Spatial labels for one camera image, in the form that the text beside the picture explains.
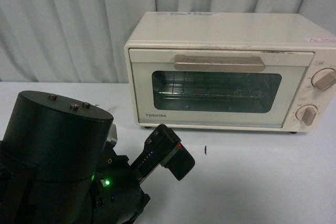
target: oven door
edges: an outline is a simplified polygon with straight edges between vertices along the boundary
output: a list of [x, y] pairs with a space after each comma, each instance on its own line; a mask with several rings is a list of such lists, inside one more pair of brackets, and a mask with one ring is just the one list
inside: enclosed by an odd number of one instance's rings
[[140, 125], [281, 128], [312, 52], [130, 49]]

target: oven door handle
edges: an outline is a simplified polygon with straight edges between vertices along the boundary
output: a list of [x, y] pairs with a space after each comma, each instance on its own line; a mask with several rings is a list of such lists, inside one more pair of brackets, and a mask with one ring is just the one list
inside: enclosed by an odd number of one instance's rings
[[262, 72], [264, 62], [258, 56], [251, 57], [207, 57], [176, 55], [176, 70], [211, 72]]

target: toshiba logo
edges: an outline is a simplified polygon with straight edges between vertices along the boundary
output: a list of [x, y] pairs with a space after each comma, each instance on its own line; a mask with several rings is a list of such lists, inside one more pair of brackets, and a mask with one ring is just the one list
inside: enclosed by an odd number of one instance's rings
[[146, 114], [146, 116], [150, 118], [166, 118], [167, 117], [164, 114]]

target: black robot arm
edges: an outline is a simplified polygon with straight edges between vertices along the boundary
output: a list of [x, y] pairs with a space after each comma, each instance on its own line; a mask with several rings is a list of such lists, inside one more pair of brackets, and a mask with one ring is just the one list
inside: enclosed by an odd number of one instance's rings
[[107, 141], [113, 116], [89, 103], [23, 91], [0, 141], [2, 223], [133, 223], [150, 200], [140, 184], [161, 164], [181, 180], [195, 161], [159, 125], [129, 165]]

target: timer knob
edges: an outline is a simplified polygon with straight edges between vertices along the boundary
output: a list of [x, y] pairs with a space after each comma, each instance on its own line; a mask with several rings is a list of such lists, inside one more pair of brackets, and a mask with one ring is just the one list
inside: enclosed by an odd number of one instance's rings
[[311, 126], [317, 115], [317, 108], [314, 105], [305, 105], [296, 112], [298, 120], [303, 121], [306, 126]]
[[336, 71], [331, 68], [326, 68], [318, 71], [311, 78], [311, 84], [320, 91], [329, 89], [336, 83]]

